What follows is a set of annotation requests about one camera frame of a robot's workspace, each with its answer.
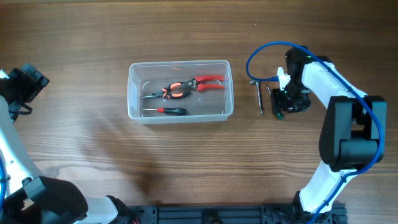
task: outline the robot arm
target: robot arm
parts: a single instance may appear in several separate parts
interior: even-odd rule
[[[367,96],[367,94],[350,84],[335,66],[326,57],[324,63],[329,66],[341,79],[343,79],[360,97],[365,98],[368,105],[377,113],[377,117],[385,128],[386,103],[381,97]],[[314,62],[311,57],[297,49],[286,53],[288,72],[278,68],[277,76],[280,81],[280,90],[276,90],[280,103],[284,108],[299,108],[291,112],[306,110],[301,108],[302,100],[308,100],[310,91],[319,98],[328,109],[320,136],[321,162],[310,182],[304,187],[298,197],[297,203],[303,212],[315,213],[325,203],[333,191],[336,190],[341,178],[362,168],[376,153],[378,134],[376,126],[366,114],[363,107],[355,100],[355,96],[347,90],[342,83],[328,72],[319,62]],[[364,125],[363,131],[352,131],[351,123]],[[339,187],[334,197],[324,206],[320,213],[331,210],[331,205],[346,184],[356,177],[351,175]]]
[[[72,183],[45,177],[14,128],[18,115],[32,111],[25,103],[31,102],[48,82],[29,64],[8,75],[0,69],[0,159],[6,173],[1,178],[6,181],[4,206],[13,211],[6,215],[2,210],[0,223],[109,223],[118,215],[117,199],[85,198]],[[29,111],[20,112],[22,107]],[[22,212],[27,198],[34,204]]]

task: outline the screwdriver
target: screwdriver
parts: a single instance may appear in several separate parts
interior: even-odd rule
[[[154,110],[159,113],[174,114],[174,115],[186,115],[188,112],[184,108],[157,108],[157,109],[143,109],[143,110]]]

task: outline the pliers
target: pliers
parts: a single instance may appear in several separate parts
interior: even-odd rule
[[[151,95],[143,96],[143,98],[163,97],[165,99],[181,99],[186,96],[189,96],[191,94],[191,91],[190,91],[191,89],[197,90],[197,91],[203,91],[203,90],[207,90],[207,89],[219,89],[219,90],[225,89],[225,87],[223,85],[203,84],[203,82],[211,81],[211,80],[224,81],[224,76],[222,76],[222,75],[196,76],[195,78],[192,78],[191,80],[189,80],[187,82],[173,83],[173,84],[169,85],[168,87],[163,88],[162,91],[158,91]],[[183,93],[171,93],[172,90],[185,90],[185,89],[188,89],[188,91],[185,91]]]

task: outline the metal pin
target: metal pin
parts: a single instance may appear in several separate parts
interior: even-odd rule
[[[250,80],[250,85],[257,86],[257,94],[259,95],[259,107],[260,107],[260,115],[263,114],[263,107],[262,107],[262,97],[261,97],[261,82],[257,80]]]

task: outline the black plastic component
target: black plastic component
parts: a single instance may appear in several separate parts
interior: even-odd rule
[[[300,94],[296,96],[294,100],[290,100],[286,97],[285,91],[273,89],[272,95],[274,97],[276,111],[283,110],[288,113],[298,113],[307,110],[311,105],[311,101],[307,94]]]
[[[113,196],[107,195],[109,199],[113,202],[118,215],[109,224],[140,224],[140,221],[136,214],[128,208],[120,199]]]
[[[15,121],[20,114],[31,114],[32,108],[26,103],[30,103],[50,80],[28,63],[22,69],[14,68],[8,77],[0,79],[0,95],[6,99],[10,118]]]
[[[331,62],[325,56],[318,56],[324,62]],[[307,110],[311,101],[308,98],[308,94],[311,92],[302,83],[302,75],[304,66],[308,63],[314,62],[314,59],[302,52],[299,49],[292,48],[285,54],[287,73],[290,75],[290,81],[285,86],[284,90],[273,89],[273,100],[275,101],[275,109],[272,112],[282,119],[283,116],[280,111],[286,111],[288,113],[298,113]]]
[[[217,209],[206,208],[201,212],[201,224],[223,224]]]
[[[331,62],[326,56],[318,56],[324,62]],[[303,69],[306,64],[314,62],[314,59],[297,48],[288,50],[285,54],[287,73],[290,75],[290,82],[285,86],[285,94],[288,99],[295,99],[303,91],[309,90],[302,83]]]
[[[174,114],[174,115],[186,115],[188,113],[187,109],[184,108],[164,108],[165,114]]]
[[[284,115],[282,114],[282,110],[280,109],[279,106],[276,106],[276,104],[281,105],[282,103],[280,101],[278,101],[278,103],[275,102],[276,99],[275,99],[274,92],[278,93],[277,90],[274,89],[274,90],[269,92],[269,96],[271,98],[271,110],[272,110],[272,114],[275,115],[276,118],[283,119]]]
[[[24,200],[33,204],[24,208]],[[4,215],[19,223],[74,223],[86,218],[88,206],[79,189],[71,182],[37,177],[8,196]]]
[[[291,203],[266,204],[246,207],[130,207],[139,217],[140,224],[203,224],[203,217],[219,218],[223,224],[293,224],[290,221]],[[322,215],[318,224],[347,224],[344,204],[335,203]]]
[[[367,96],[365,102],[386,129],[387,104],[380,96]],[[363,130],[352,131],[352,123],[364,125]],[[371,161],[377,150],[379,134],[371,117],[364,113],[357,99],[332,96],[319,138],[322,161],[333,172],[341,169],[360,169]],[[384,148],[377,162],[384,155]]]

